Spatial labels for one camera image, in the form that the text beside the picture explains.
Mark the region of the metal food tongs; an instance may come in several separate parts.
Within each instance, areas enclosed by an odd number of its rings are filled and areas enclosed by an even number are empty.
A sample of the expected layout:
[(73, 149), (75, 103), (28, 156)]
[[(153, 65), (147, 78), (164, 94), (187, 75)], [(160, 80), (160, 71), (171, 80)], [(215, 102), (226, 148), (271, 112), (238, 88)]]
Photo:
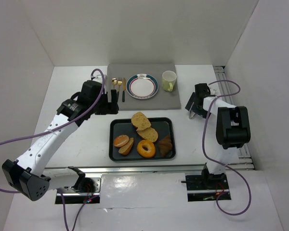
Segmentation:
[(196, 115), (195, 107), (192, 105), (189, 109), (188, 118), (193, 119)]

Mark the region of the large seeded bread slice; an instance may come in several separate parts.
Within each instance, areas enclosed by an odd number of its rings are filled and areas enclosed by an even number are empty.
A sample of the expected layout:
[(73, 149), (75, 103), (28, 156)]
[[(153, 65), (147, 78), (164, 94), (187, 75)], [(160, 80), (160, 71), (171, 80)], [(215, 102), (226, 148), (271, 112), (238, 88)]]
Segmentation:
[(148, 118), (142, 113), (137, 112), (131, 117), (131, 123), (137, 131), (145, 130), (151, 127), (151, 123)]

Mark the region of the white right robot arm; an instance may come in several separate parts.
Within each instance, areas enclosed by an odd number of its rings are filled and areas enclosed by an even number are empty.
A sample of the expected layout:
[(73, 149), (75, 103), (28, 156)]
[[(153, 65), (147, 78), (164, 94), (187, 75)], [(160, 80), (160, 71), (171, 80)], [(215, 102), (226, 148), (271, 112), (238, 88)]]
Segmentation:
[(225, 173), (228, 164), (238, 160), (238, 151), (251, 138), (248, 110), (245, 106), (235, 106), (211, 94), (209, 84), (195, 85), (185, 109), (189, 111), (189, 119), (200, 116), (205, 119), (203, 138), (205, 138), (209, 117), (216, 122), (216, 141), (219, 149), (214, 157), (205, 157), (208, 162), (203, 175), (218, 177)]

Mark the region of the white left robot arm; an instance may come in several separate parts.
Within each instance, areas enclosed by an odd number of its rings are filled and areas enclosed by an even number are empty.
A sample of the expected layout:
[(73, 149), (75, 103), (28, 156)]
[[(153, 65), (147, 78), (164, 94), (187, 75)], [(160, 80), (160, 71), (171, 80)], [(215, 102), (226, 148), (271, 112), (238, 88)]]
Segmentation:
[(80, 92), (59, 106), (46, 130), (47, 134), (38, 138), (15, 161), (3, 163), (2, 170), (8, 183), (31, 201), (40, 199), (49, 190), (71, 188), (81, 191), (89, 180), (78, 168), (45, 168), (65, 140), (91, 115), (117, 114), (117, 97), (117, 91), (105, 91), (102, 82), (85, 81)]

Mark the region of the small oval bread slice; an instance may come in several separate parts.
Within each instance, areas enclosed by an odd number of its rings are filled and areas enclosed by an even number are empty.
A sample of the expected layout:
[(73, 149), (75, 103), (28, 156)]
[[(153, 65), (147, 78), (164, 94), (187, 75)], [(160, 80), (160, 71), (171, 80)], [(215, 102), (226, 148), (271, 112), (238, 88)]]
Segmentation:
[(125, 145), (120, 147), (120, 149), (118, 150), (118, 153), (121, 155), (128, 155), (130, 150), (132, 149), (133, 143), (134, 143), (134, 138), (130, 138), (129, 141)]

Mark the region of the black baking tray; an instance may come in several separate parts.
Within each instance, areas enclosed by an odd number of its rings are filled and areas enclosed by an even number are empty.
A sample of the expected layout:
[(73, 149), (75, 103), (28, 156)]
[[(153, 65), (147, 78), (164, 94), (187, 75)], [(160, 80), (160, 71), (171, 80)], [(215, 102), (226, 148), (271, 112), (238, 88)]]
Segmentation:
[[(137, 152), (137, 144), (142, 138), (137, 134), (136, 128), (132, 125), (130, 119), (115, 119), (110, 124), (109, 135), (109, 158), (114, 162), (143, 162), (146, 160), (170, 160), (176, 156), (176, 147), (174, 140), (174, 133), (172, 127), (172, 121), (167, 117), (153, 117), (148, 119), (158, 133), (158, 141), (170, 136), (172, 149), (163, 156), (158, 147), (158, 142), (155, 142), (156, 154), (151, 158), (144, 158)], [(127, 155), (122, 155), (118, 152), (118, 148), (113, 145), (114, 139), (119, 135), (127, 135), (129, 138), (134, 138), (134, 144), (130, 152)]]

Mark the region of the white plate teal red rim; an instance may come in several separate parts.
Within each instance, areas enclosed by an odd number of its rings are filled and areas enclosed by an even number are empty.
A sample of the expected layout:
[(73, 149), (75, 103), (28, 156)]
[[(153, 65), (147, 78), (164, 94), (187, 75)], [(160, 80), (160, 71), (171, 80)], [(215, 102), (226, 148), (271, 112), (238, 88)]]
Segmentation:
[(146, 100), (157, 94), (158, 82), (151, 75), (136, 74), (128, 79), (126, 90), (131, 97)]

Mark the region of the sesame bun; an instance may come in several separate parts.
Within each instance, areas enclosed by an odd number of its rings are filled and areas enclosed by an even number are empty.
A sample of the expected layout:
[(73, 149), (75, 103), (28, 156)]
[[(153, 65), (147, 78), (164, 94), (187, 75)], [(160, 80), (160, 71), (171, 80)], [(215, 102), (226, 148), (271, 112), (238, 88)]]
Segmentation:
[(113, 145), (117, 148), (124, 146), (128, 141), (129, 137), (127, 135), (119, 135), (113, 141)]

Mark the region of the pale green mug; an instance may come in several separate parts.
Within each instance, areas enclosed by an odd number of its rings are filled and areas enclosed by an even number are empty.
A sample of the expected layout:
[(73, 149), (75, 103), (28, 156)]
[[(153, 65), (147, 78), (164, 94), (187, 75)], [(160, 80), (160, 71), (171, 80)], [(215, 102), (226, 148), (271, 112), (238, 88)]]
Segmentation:
[(165, 71), (162, 74), (162, 88), (164, 91), (172, 92), (177, 80), (177, 75), (173, 71)]

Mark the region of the brown croissant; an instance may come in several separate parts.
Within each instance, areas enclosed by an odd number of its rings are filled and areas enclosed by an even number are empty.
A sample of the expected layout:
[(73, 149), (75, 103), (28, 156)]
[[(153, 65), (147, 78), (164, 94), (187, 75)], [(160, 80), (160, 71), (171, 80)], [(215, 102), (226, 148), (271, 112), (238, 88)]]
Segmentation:
[(161, 155), (165, 157), (172, 150), (172, 142), (170, 135), (161, 139), (158, 142), (158, 147)]

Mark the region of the orange bagel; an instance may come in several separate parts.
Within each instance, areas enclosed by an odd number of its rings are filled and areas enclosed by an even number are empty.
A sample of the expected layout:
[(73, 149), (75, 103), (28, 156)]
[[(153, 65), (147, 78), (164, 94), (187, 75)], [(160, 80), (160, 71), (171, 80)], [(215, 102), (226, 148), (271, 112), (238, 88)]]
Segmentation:
[(144, 158), (152, 158), (156, 154), (156, 148), (151, 141), (142, 140), (137, 144), (137, 152)]

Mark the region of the aluminium front rail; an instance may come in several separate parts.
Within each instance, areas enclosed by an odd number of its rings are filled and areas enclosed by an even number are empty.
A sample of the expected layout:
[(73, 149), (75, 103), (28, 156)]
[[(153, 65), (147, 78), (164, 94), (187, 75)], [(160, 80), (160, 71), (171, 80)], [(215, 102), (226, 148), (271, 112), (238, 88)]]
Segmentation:
[(128, 167), (78, 167), (87, 174), (138, 174), (138, 173), (174, 173), (174, 172), (201, 172), (204, 165), (178, 166), (128, 166)]

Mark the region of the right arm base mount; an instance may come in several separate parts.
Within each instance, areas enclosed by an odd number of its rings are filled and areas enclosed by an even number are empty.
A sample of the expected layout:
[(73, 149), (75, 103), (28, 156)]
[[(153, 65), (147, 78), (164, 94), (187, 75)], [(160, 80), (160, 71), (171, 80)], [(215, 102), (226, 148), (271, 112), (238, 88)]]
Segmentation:
[(200, 174), (186, 175), (181, 183), (186, 186), (188, 202), (231, 200), (226, 174), (211, 174), (207, 166)]

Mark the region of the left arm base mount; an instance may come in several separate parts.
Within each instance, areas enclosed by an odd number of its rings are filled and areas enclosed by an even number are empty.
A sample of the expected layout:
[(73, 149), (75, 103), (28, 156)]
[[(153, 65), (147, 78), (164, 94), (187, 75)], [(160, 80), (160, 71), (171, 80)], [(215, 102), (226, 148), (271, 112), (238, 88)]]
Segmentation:
[(80, 191), (74, 191), (72, 188), (62, 189), (66, 205), (76, 204), (99, 204), (101, 190), (101, 176), (86, 178), (86, 181)]

